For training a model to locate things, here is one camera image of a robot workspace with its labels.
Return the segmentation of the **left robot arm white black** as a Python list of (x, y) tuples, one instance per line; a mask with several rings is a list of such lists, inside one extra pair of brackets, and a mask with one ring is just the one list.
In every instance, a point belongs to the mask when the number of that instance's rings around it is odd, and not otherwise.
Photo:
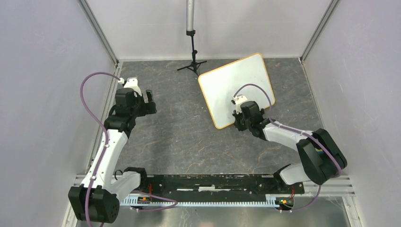
[(112, 181), (120, 153), (136, 125), (136, 118), (155, 114), (156, 104), (150, 89), (147, 100), (132, 88), (120, 88), (115, 104), (101, 125), (102, 141), (95, 160), (79, 186), (72, 186), (68, 198), (78, 220), (98, 223), (115, 222), (121, 202), (135, 190), (144, 192), (148, 179), (144, 168), (128, 167), (121, 178)]

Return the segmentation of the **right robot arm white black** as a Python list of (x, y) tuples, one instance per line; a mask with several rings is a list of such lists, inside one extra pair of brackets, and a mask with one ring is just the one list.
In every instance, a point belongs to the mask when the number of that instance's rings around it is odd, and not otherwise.
[(301, 162), (290, 164), (275, 173), (273, 187), (287, 192), (293, 184), (311, 181), (322, 185), (341, 175), (347, 160), (334, 139), (325, 129), (303, 131), (264, 117), (264, 110), (255, 101), (232, 100), (235, 105), (234, 126), (239, 131), (249, 130), (254, 137), (276, 142), (299, 154)]

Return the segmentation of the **whiteboard with yellow edge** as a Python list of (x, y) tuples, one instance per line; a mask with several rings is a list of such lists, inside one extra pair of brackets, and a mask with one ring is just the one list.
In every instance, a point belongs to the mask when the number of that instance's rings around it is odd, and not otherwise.
[(237, 95), (256, 101), (264, 109), (276, 102), (263, 55), (259, 52), (201, 74), (198, 83), (217, 129), (234, 123), (232, 114), (236, 107), (231, 100)]

